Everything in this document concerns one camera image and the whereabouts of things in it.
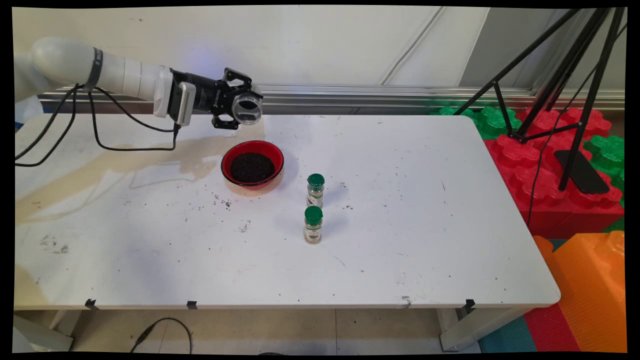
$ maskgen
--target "white table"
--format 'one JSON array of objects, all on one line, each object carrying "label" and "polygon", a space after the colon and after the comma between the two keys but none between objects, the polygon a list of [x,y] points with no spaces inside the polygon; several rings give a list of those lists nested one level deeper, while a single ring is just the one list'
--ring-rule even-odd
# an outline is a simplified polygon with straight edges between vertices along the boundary
[{"label": "white table", "polygon": [[[111,146],[169,145],[124,115],[98,114]],[[171,120],[137,115],[170,128]],[[35,162],[60,115],[20,162]],[[18,153],[47,115],[16,134]],[[14,309],[432,307],[475,302],[455,350],[560,291],[466,117],[265,116],[237,131],[194,116],[172,152],[111,152],[89,114],[36,168],[15,168]],[[273,186],[230,184],[231,146],[281,148]],[[323,239],[303,238],[307,176],[326,179]]]}]

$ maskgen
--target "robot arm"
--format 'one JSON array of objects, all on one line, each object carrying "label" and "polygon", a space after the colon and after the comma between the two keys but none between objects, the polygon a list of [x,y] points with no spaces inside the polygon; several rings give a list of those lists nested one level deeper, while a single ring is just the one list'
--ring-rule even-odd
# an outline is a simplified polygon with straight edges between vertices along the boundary
[{"label": "robot arm", "polygon": [[[14,54],[13,76],[16,102],[79,83],[87,91],[99,86],[153,101],[155,116],[169,115],[181,126],[189,124],[193,110],[212,113],[214,126],[226,129],[255,124],[262,116],[259,89],[251,78],[232,69],[225,69],[222,80],[213,80],[62,38],[42,38],[33,44],[29,54]],[[228,84],[235,79],[243,84]],[[219,116],[224,113],[233,120],[222,121]]]}]

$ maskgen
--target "black phone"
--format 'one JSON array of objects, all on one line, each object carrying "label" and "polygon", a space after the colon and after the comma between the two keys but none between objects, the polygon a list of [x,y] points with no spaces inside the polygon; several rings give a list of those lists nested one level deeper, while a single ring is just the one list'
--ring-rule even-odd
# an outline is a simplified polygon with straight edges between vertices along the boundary
[{"label": "black phone", "polygon": [[[558,150],[555,153],[563,168],[569,158],[569,150]],[[609,186],[600,177],[598,172],[589,164],[587,158],[580,151],[575,156],[571,174],[569,175],[578,190],[582,193],[607,193]]]}]

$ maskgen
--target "green cap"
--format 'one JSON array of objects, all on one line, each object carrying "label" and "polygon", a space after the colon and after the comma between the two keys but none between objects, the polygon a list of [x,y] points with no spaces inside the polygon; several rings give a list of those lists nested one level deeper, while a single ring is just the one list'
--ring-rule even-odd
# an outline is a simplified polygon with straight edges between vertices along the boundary
[{"label": "green cap", "polygon": [[307,182],[314,188],[319,188],[320,186],[324,185],[324,177],[320,174],[311,174],[307,178]]},{"label": "green cap", "polygon": [[317,206],[309,206],[305,210],[305,218],[307,219],[307,224],[311,226],[320,224],[320,221],[322,221],[322,209]]}]

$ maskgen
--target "black tripod leg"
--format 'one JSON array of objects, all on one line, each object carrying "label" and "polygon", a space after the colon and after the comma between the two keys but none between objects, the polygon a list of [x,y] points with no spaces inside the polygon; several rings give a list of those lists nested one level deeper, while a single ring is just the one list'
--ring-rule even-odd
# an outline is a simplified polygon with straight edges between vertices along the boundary
[{"label": "black tripod leg", "polygon": [[569,67],[567,68],[567,71],[564,73],[562,80],[560,80],[560,85],[558,86],[558,88],[556,89],[556,92],[553,94],[553,96],[551,97],[551,100],[549,100],[547,104],[547,109],[546,109],[547,111],[551,111],[551,109],[553,109],[554,105],[556,104],[556,101],[558,100],[558,98],[560,98],[560,94],[562,94],[564,87],[566,86],[567,82],[569,82],[569,78],[573,74],[573,71],[575,70],[576,66],[578,66],[578,64],[580,63],[580,60],[582,59],[582,57],[584,56],[584,53],[589,48],[589,45],[591,45],[591,41],[593,41],[593,38],[596,37],[596,34],[598,33],[598,30],[600,30],[600,26],[602,26],[602,23],[604,23],[605,19],[606,19],[606,16],[602,17],[602,20],[600,21],[600,23],[591,30],[591,34],[589,35],[589,38],[584,42],[584,44],[582,45],[582,48],[575,55],[571,64],[569,64]]},{"label": "black tripod leg", "polygon": [[504,98],[502,98],[502,92],[500,91],[500,85],[496,81],[493,84],[493,88],[495,89],[495,96],[498,98],[498,103],[500,104],[500,110],[502,110],[502,117],[504,117],[504,124],[507,127],[507,136],[510,138],[513,137],[513,129],[511,128],[511,121],[509,120],[509,114],[507,113],[507,107],[504,105]]},{"label": "black tripod leg", "polygon": [[516,67],[524,58],[526,58],[529,54],[531,54],[540,44],[542,44],[548,37],[550,37],[553,33],[556,32],[562,25],[565,24],[571,17],[575,15],[580,9],[569,9],[555,24],[551,25],[542,35],[540,35],[531,45],[528,46],[527,49],[522,51],[515,59],[511,60],[509,65],[507,65],[504,69],[502,69],[496,76],[494,76],[489,82],[482,87],[475,95],[471,97],[467,102],[464,103],[463,106],[460,106],[458,110],[456,110],[453,115],[460,115],[463,111],[465,111],[471,104],[473,104],[476,100],[480,98],[480,96],[484,95],[487,90],[489,90],[494,83],[500,81],[511,69]]},{"label": "black tripod leg", "polygon": [[553,76],[545,86],[545,88],[540,92],[538,96],[538,100],[531,106],[531,111],[527,115],[527,118],[522,122],[522,126],[517,131],[517,135],[525,136],[527,134],[527,130],[529,126],[533,123],[533,120],[538,116],[540,109],[547,102],[549,96],[554,91],[554,89],[558,86],[560,80],[562,79],[564,73],[566,73],[567,68],[573,63],[576,55],[580,53],[582,50],[582,46],[587,42],[589,37],[591,36],[591,32],[594,30],[597,31],[597,28],[602,24],[604,17],[609,13],[609,8],[598,8],[593,12],[591,18],[584,26],[584,29],[578,35],[578,38],[575,40],[569,52],[566,54]]},{"label": "black tripod leg", "polygon": [[600,54],[598,67],[595,74],[593,75],[593,81],[591,82],[591,86],[589,87],[587,99],[584,102],[582,116],[580,117],[580,126],[575,132],[575,137],[573,137],[573,143],[571,146],[571,150],[569,151],[569,157],[567,159],[566,166],[564,167],[562,178],[560,179],[560,186],[558,186],[558,189],[561,191],[564,191],[566,189],[566,184],[569,181],[569,175],[571,174],[571,169],[573,167],[575,157],[578,153],[578,148],[580,147],[582,136],[584,135],[584,130],[587,127],[587,122],[589,121],[589,116],[591,115],[593,103],[595,102],[596,95],[598,94],[598,89],[600,88],[600,83],[602,82],[604,70],[607,68],[607,62],[609,61],[609,56],[611,55],[613,44],[616,41],[616,33],[618,32],[618,28],[620,27],[620,23],[622,22],[622,15],[624,14],[624,12],[625,8],[616,8],[616,11],[613,14],[613,20],[611,21],[611,26],[609,27],[609,32],[607,33],[607,40],[605,40],[604,46],[602,47],[602,53]]}]

